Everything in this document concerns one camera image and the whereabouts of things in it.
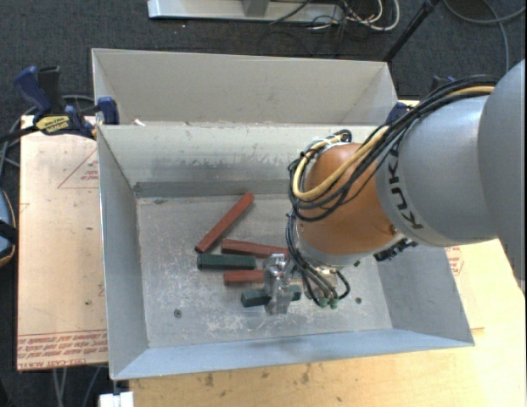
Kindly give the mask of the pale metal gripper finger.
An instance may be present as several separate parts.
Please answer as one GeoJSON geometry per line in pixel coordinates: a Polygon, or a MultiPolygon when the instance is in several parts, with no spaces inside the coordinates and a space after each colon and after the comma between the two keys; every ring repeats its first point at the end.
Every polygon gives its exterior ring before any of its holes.
{"type": "Polygon", "coordinates": [[[265,289],[289,285],[289,262],[284,253],[275,253],[263,262],[265,289]]]}
{"type": "Polygon", "coordinates": [[[277,290],[271,294],[269,302],[265,305],[265,311],[268,315],[285,315],[288,313],[291,301],[290,291],[277,290]]]}

